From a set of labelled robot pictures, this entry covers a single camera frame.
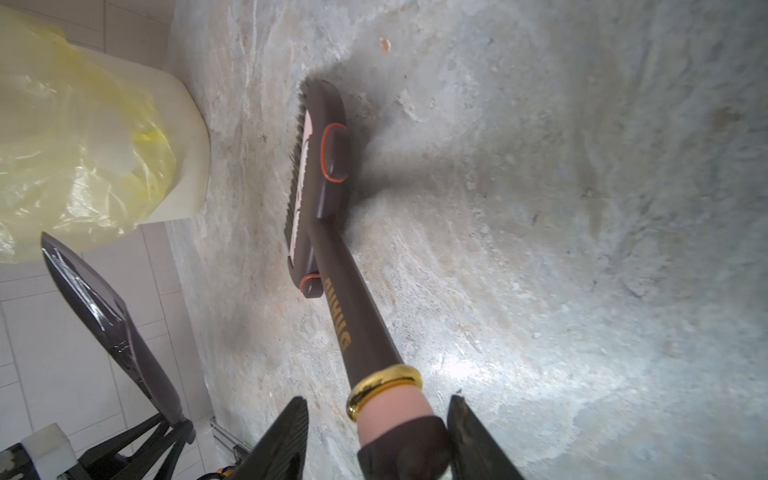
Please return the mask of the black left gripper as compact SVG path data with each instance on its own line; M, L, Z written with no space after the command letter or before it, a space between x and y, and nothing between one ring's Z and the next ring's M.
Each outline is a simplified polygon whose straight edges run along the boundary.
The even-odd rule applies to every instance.
M135 453L122 454L146 433L150 436ZM60 479L78 464L85 471L120 471L120 479L143 479L162 456L164 460L154 478L171 479L184 446L194 436L190 420L171 424L155 414L89 448L77 460L68 437L53 423L1 451L1 479Z

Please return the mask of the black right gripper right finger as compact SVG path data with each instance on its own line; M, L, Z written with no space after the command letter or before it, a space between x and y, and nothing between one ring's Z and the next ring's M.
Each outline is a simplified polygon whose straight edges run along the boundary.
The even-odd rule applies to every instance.
M447 429L453 449L454 479L524 479L462 396L451 397Z

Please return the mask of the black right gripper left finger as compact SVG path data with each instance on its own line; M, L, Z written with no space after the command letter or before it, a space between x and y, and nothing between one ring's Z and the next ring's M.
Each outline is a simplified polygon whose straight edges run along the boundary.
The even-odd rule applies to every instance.
M231 479L300 480L306 460L309 418L307 401L290 400Z

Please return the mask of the brown hand brush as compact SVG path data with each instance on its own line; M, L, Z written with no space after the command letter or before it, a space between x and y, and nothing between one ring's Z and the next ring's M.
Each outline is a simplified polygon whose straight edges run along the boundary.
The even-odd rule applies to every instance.
M426 399L420 372L403 362L340 233L354 160L343 101L325 80L301 85L292 160L289 275L304 297L327 302L350 385L345 410L356 426L363 476L438 479L452 455L447 428Z

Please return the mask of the brown dustpan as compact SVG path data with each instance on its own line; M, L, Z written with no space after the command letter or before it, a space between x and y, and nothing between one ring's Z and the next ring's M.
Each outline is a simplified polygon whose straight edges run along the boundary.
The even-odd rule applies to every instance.
M89 332L167 422L184 422L179 395L140 336L125 301L61 241L42 233L40 244L56 287Z

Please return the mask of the yellow-lined trash bin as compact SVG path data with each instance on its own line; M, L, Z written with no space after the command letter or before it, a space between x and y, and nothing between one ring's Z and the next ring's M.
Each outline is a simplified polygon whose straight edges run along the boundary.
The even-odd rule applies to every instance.
M209 134L180 80L2 9L3 262L40 260L43 233L82 252L192 217L209 169Z

